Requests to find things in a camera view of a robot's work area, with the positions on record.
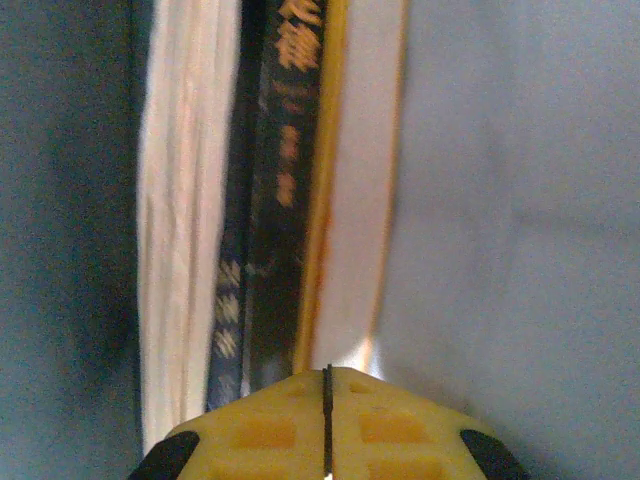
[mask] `yellow book spine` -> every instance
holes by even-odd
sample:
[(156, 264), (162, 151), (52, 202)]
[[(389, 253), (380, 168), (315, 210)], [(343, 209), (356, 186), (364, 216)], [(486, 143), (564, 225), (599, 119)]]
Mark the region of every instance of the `yellow book spine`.
[(293, 372), (309, 368), (314, 319), (321, 285), (325, 234), (330, 217), (334, 158), (340, 124), (347, 31), (347, 0), (329, 0), (320, 77), (320, 104), (316, 130), (311, 190), (311, 212), (307, 232), (300, 315), (293, 358)]

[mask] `book cover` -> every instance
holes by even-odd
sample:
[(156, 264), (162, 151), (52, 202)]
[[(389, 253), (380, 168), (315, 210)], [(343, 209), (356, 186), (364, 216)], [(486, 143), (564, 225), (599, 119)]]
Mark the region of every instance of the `book cover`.
[(214, 299), (206, 410), (240, 398), (252, 158), (265, 0), (243, 0), (240, 59), (229, 133), (223, 234)]
[(248, 391), (293, 371), (325, 20), (325, 0), (267, 2), (245, 318)]

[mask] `gold lettering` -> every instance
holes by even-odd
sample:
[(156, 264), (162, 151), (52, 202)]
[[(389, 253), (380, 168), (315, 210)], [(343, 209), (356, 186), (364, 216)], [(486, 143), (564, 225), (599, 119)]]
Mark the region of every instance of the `gold lettering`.
[(240, 303), (234, 295), (221, 295), (216, 297), (215, 318), (219, 322), (238, 323), (240, 316)]
[(278, 174), (278, 193), (276, 198), (283, 207), (293, 207), (293, 191), (296, 188), (296, 180), (293, 176), (286, 173)]
[(214, 341), (218, 353), (224, 358), (231, 358), (235, 356), (238, 343), (229, 330), (224, 329), (221, 332), (216, 332), (214, 335)]
[(320, 41), (309, 27), (285, 21), (278, 28), (278, 33), (280, 40), (276, 42), (276, 48), (280, 53), (280, 65), (286, 69), (293, 65), (303, 72), (308, 68), (318, 68)]
[(298, 17), (310, 25), (322, 25), (322, 20), (316, 13), (320, 7), (313, 0), (284, 0), (278, 13), (289, 20), (292, 16)]
[(222, 262), (218, 283), (223, 287), (240, 286), (240, 265), (238, 265), (238, 262)]
[(298, 158), (298, 141), (300, 132), (291, 125), (282, 127), (282, 140), (280, 142), (280, 156), (285, 160)]

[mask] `rectangular cutout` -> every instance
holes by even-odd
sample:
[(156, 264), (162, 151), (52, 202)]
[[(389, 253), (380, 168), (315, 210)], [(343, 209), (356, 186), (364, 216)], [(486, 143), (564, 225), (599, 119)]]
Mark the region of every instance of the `rectangular cutout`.
[(360, 415), (360, 435), (364, 443), (428, 443), (422, 424), (404, 413), (364, 413)]
[(293, 448), (296, 427), (284, 416), (248, 417), (238, 426), (231, 441), (233, 448)]
[(448, 480), (437, 460), (397, 462), (381, 460), (369, 464), (369, 480)]

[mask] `black line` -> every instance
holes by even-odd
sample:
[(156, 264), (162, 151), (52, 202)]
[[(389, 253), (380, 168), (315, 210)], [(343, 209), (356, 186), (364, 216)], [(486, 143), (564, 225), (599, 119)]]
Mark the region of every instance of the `black line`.
[(322, 370), (322, 411), (324, 413), (324, 476), (333, 472), (333, 376), (331, 365)]

